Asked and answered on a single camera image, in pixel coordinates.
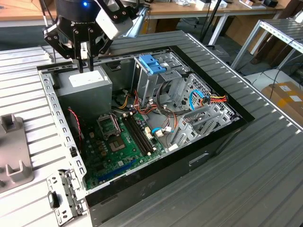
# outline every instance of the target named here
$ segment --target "desk leg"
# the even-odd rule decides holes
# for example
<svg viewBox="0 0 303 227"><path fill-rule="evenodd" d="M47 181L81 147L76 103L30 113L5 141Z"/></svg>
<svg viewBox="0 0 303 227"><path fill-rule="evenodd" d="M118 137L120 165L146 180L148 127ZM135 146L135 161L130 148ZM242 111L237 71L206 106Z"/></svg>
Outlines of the desk leg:
<svg viewBox="0 0 303 227"><path fill-rule="evenodd" d="M208 45L214 45L219 37L220 32L222 31L222 28L226 22L228 16L222 16L220 17L220 20L216 26L216 29L214 30L213 36L210 39Z"/></svg>
<svg viewBox="0 0 303 227"><path fill-rule="evenodd" d="M281 63L279 64L279 66L278 66L278 69L281 69L283 66L284 66L284 64L288 61L288 59L294 54L294 52L295 52L295 49L292 49L290 52L289 52L289 54L283 59L283 61L281 61Z"/></svg>
<svg viewBox="0 0 303 227"><path fill-rule="evenodd" d="M282 11L277 12L273 19L278 19L278 17L280 16ZM264 31L263 34L261 35L261 37L258 39L256 45L254 46L254 48L252 48L250 54L254 55L255 52L257 51L257 49L259 48L259 46L261 45L261 43L263 42L263 39L265 38L265 36L268 34L268 31Z"/></svg>
<svg viewBox="0 0 303 227"><path fill-rule="evenodd" d="M250 42L253 40L253 38L256 36L260 29L260 20L257 22L255 25L254 29L251 31L251 34L248 36L247 40L245 41L244 45L242 46L241 50L239 51L237 57L235 60L232 62L231 68L234 70L236 69L237 65L239 64L243 54L246 52L248 45Z"/></svg>

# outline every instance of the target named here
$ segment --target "motherboard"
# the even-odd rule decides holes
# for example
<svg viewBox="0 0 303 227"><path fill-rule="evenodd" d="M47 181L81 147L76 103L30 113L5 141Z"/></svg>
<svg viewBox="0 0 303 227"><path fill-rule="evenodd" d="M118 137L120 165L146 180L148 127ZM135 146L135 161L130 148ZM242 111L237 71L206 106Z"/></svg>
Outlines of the motherboard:
<svg viewBox="0 0 303 227"><path fill-rule="evenodd" d="M81 156L87 168L88 190L165 152L156 137L147 135L148 128L136 113L127 118L107 115L82 130Z"/></svg>

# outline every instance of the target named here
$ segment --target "metal bracket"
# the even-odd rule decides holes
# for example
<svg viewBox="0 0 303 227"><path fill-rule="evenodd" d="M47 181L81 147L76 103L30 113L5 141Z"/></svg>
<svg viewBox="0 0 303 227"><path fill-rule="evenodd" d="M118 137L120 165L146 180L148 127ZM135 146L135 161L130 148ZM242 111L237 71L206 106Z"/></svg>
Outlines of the metal bracket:
<svg viewBox="0 0 303 227"><path fill-rule="evenodd" d="M0 116L0 193L34 178L21 117Z"/></svg>
<svg viewBox="0 0 303 227"><path fill-rule="evenodd" d="M84 199L77 200L75 190L80 188L73 169L58 170L47 179L48 200L59 226L83 215L87 211Z"/></svg>

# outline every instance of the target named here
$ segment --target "side panel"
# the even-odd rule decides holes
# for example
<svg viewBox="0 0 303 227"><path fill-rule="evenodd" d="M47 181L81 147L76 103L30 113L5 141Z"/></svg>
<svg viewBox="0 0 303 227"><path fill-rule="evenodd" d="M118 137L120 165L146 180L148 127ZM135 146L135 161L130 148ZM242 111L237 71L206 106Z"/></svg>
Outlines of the side panel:
<svg viewBox="0 0 303 227"><path fill-rule="evenodd" d="M216 151L221 149L222 144L226 144L228 142L227 140L231 138L231 134L232 133L227 134L206 147L200 148L195 153L175 162L149 177L146 177L145 179L103 201L100 200L100 197L98 196L99 194L91 194L89 200L94 199L100 201L89 209L93 227L101 225L205 163L210 157L215 155Z"/></svg>

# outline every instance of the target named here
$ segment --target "metal rack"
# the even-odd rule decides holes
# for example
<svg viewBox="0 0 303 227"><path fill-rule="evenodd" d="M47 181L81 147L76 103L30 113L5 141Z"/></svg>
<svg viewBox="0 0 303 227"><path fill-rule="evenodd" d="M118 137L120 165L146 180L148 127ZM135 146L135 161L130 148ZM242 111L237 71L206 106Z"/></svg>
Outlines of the metal rack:
<svg viewBox="0 0 303 227"><path fill-rule="evenodd" d="M303 129L189 34L120 39L111 50L115 55L167 45L178 45L256 120L222 154L102 227L299 226ZM57 55L57 62L63 61ZM41 48L0 52L0 115L23 118L35 175L30 183L0 194L3 226L57 226L45 179L69 163L36 70L45 64L50 62ZM85 215L66 226L90 227L90 218Z"/></svg>
<svg viewBox="0 0 303 227"><path fill-rule="evenodd" d="M250 42L261 28L265 29L266 32L264 32L258 40L257 45L254 48L255 50L259 47L267 33L274 35L293 48L280 63L278 66L279 69L283 67L296 50L303 53L303 25L297 23L293 19L259 20L233 61L231 65L232 69L235 69L238 66Z"/></svg>

